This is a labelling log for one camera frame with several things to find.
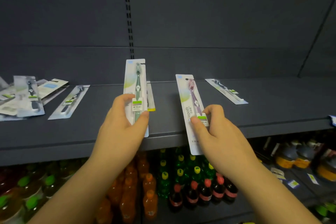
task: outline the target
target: toothbrush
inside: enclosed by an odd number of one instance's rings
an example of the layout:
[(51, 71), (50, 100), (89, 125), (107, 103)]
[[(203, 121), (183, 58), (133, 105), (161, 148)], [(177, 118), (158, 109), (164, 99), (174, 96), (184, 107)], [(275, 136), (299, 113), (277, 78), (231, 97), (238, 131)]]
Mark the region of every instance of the toothbrush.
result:
[(69, 113), (70, 109), (72, 106), (74, 106), (74, 103), (76, 102), (76, 100), (78, 99), (79, 95), (83, 92), (83, 85), (78, 85), (78, 93), (76, 95), (74, 95), (71, 99), (66, 100), (64, 102), (63, 105), (65, 105), (65, 107), (61, 110), (61, 114), (66, 115)]
[(27, 81), (28, 84), (28, 91), (30, 96), (28, 96), (28, 98), (31, 100), (31, 108), (36, 112), (38, 111), (39, 108), (39, 104), (38, 104), (38, 97), (36, 96), (36, 93), (33, 89), (33, 85), (31, 81)]
[(188, 79), (188, 88), (190, 90), (190, 93), (191, 93), (191, 98), (192, 98), (192, 101), (194, 103), (194, 107), (196, 108), (196, 112), (199, 113), (199, 115), (202, 115), (202, 110), (200, 108), (200, 104), (198, 103), (198, 100), (195, 96), (195, 93), (194, 93), (194, 87), (195, 87), (195, 81), (194, 79)]
[(233, 94), (227, 87), (225, 87), (219, 80), (214, 80), (214, 83), (216, 83), (218, 86), (220, 86), (222, 89), (224, 89), (226, 92), (228, 92), (231, 96), (233, 96), (238, 101), (244, 101), (244, 99), (238, 97), (236, 94)]
[[(141, 65), (140, 63), (136, 64), (135, 72), (137, 74), (136, 86), (135, 86), (135, 99), (139, 100), (141, 96), (141, 83), (140, 83)], [(135, 112), (135, 121), (138, 120), (138, 118), (140, 117), (140, 114), (141, 114), (140, 111)]]

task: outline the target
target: person's right hand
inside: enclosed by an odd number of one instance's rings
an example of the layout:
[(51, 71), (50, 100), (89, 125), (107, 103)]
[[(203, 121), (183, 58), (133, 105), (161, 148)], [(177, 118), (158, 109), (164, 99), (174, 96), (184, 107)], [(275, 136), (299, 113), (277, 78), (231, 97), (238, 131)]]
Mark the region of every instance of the person's right hand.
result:
[(239, 128), (225, 118), (220, 105), (209, 105), (203, 112), (211, 115), (209, 132), (197, 117), (192, 117), (191, 123), (204, 155), (217, 171), (235, 180), (258, 164), (249, 142)]

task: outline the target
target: forearm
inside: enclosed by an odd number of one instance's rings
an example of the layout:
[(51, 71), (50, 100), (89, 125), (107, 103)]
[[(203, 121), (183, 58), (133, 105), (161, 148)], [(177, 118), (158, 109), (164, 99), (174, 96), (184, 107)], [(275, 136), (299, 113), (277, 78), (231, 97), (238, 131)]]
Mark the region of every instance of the forearm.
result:
[(89, 159), (40, 209), (29, 224), (91, 223), (118, 168)]
[(318, 224), (304, 205), (262, 164), (246, 168), (233, 183), (250, 202), (259, 221), (267, 224)]

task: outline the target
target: person's right arm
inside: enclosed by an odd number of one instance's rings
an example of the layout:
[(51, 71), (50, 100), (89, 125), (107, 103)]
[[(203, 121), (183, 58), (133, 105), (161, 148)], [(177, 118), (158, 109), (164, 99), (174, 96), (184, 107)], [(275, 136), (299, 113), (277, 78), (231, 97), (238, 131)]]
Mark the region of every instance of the person's right arm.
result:
[(197, 117), (191, 123), (205, 156), (228, 177), (267, 224), (319, 224), (304, 205), (257, 159), (242, 132), (224, 116), (220, 105), (210, 105), (209, 132)]

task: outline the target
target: blue square on package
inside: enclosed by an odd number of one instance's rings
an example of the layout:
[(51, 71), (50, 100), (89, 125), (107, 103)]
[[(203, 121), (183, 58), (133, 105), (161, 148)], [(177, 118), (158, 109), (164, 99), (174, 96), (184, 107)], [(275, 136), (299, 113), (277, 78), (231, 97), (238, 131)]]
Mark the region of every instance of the blue square on package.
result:
[(56, 85), (56, 84), (49, 83), (49, 84), (44, 85), (44, 87), (54, 89), (54, 88), (57, 87), (57, 85)]

